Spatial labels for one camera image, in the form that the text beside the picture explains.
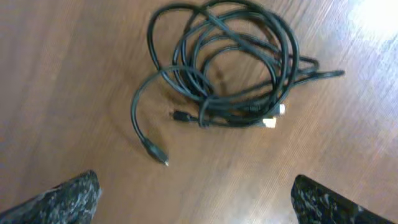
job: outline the wood grain surface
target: wood grain surface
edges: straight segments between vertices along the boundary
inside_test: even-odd
[[[172,121],[190,103],[159,79],[138,117],[165,167],[145,153],[129,107],[155,71],[149,18],[170,1],[1,0],[0,210],[93,169],[103,189],[93,223],[297,223],[290,190],[305,174],[398,222],[398,3],[257,1],[291,25],[302,55],[346,76],[294,88],[275,129]],[[163,62],[189,15],[157,24]],[[264,66],[230,53],[216,69],[233,92]]]

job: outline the cable connector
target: cable connector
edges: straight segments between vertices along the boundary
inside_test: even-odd
[[[271,116],[280,116],[285,114],[286,107],[284,104],[277,106],[271,113]]]
[[[266,128],[275,128],[276,127],[276,117],[264,118],[261,122],[257,123],[257,126],[266,127]]]
[[[191,122],[198,120],[196,117],[184,111],[174,111],[172,116],[175,121]]]
[[[155,160],[169,166],[169,157],[159,147],[152,143],[149,139],[145,138],[141,141],[146,148],[148,154]]]

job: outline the black cable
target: black cable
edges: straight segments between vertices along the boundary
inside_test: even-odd
[[[235,9],[224,14],[214,16],[209,8],[219,4],[237,4],[241,9]],[[192,16],[188,20],[183,35],[178,41],[171,66],[161,66],[154,48],[153,32],[156,20],[167,11],[190,10]],[[197,16],[203,15],[206,19],[193,26]],[[262,28],[266,28],[275,38],[262,40],[250,34],[238,33],[230,30],[226,21],[244,19],[255,22]],[[209,36],[211,31],[219,29],[222,34]],[[187,51],[187,39],[200,32],[199,37],[190,51]],[[233,45],[222,47],[209,55],[200,68],[197,66],[197,55],[201,48],[216,42],[217,40],[231,39]],[[162,150],[148,140],[138,127],[136,108],[140,94],[145,87],[155,78],[162,76],[170,86],[194,101],[199,106],[198,117],[194,117],[183,111],[176,111],[173,118],[179,121],[197,122],[199,126],[222,126],[229,128],[243,128],[258,124],[263,118],[268,118],[279,107],[287,96],[289,90],[296,85],[311,80],[331,78],[344,75],[344,71],[319,72],[319,63],[314,58],[299,55],[299,46],[292,29],[287,23],[273,12],[267,11],[260,5],[245,0],[211,0],[202,6],[194,6],[186,3],[169,4],[160,8],[150,19],[147,30],[147,43],[150,56],[158,69],[138,88],[131,104],[131,121],[139,139],[154,159],[168,164],[168,157]],[[264,80],[257,85],[229,96],[218,96],[214,87],[207,78],[207,70],[212,60],[225,52],[238,50],[252,55],[260,60],[270,73],[270,80]],[[299,69],[299,62],[305,62],[310,66]],[[245,97],[253,91],[269,89],[255,97]]]

